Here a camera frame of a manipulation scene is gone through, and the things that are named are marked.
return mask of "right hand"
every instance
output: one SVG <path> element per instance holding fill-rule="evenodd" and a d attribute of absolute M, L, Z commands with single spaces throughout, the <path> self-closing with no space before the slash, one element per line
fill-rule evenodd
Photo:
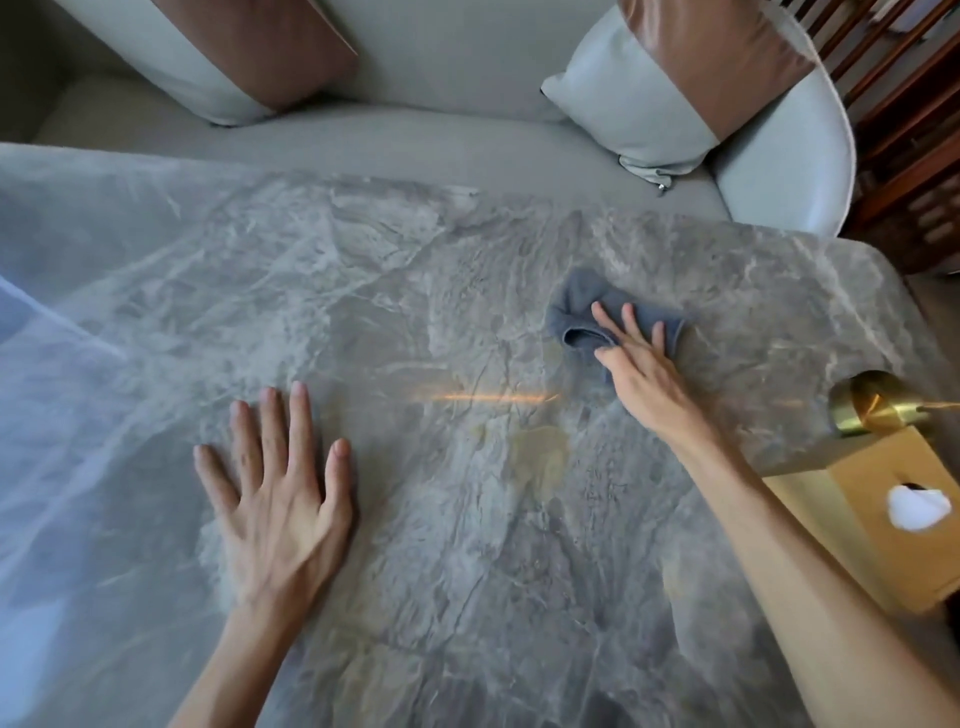
<path fill-rule="evenodd" d="M 626 331 L 620 330 L 599 302 L 594 302 L 591 311 L 596 322 L 620 343 L 596 350 L 595 356 L 610 371 L 616 395 L 627 411 L 671 446 L 709 436 L 712 427 L 706 415 L 687 394 L 677 368 L 664 353 L 663 321 L 654 325 L 653 341 L 648 342 L 636 323 L 632 303 L 623 306 Z"/>

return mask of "forearm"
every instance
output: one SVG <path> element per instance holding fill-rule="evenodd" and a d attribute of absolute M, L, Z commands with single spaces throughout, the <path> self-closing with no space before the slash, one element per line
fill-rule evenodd
<path fill-rule="evenodd" d="M 297 630 L 234 612 L 170 728 L 254 726 Z"/>
<path fill-rule="evenodd" d="M 720 521 L 822 728 L 960 724 L 960 704 L 876 604 L 715 433 L 673 444 Z"/>

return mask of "microfiber cloth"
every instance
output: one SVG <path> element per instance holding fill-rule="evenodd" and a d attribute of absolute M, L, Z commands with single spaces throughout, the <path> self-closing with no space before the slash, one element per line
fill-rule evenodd
<path fill-rule="evenodd" d="M 600 347 L 619 344 L 612 333 L 593 318 L 590 305 L 599 301 L 620 327 L 623 325 L 623 304 L 632 303 L 636 323 L 643 336 L 650 341 L 654 324 L 663 321 L 666 326 L 666 354 L 673 358 L 677 340 L 686 323 L 684 315 L 671 308 L 644 303 L 635 296 L 614 288 L 610 282 L 590 268 L 574 268 L 557 289 L 546 311 L 546 327 L 552 336 L 571 349 L 593 353 Z"/>

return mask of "hand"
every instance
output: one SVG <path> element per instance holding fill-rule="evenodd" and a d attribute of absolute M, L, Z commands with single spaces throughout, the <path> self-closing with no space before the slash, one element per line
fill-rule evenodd
<path fill-rule="evenodd" d="M 626 331 L 613 321 L 599 302 L 591 307 L 596 322 L 616 337 L 617 347 L 598 349 L 595 356 L 611 373 L 616 395 L 641 425 L 652 429 L 667 444 L 710 434 L 706 416 L 684 388 L 684 383 L 664 353 L 663 321 L 654 325 L 652 342 L 643 338 L 632 303 L 623 306 Z"/>
<path fill-rule="evenodd" d="M 289 448 L 276 389 L 260 394 L 260 433 L 244 401 L 231 406 L 230 429 L 239 493 L 213 448 L 197 446 L 194 462 L 224 537 L 237 609 L 299 632 L 344 556 L 353 518 L 349 442 L 338 440 L 330 448 L 322 497 L 302 383 L 294 382 L 290 393 Z"/>

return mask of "white tissue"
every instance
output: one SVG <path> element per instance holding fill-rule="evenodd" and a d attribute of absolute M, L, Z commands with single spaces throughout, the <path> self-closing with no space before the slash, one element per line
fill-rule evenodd
<path fill-rule="evenodd" d="M 903 531 L 923 531 L 942 521 L 952 508 L 941 491 L 914 491 L 898 485 L 887 494 L 890 523 Z"/>

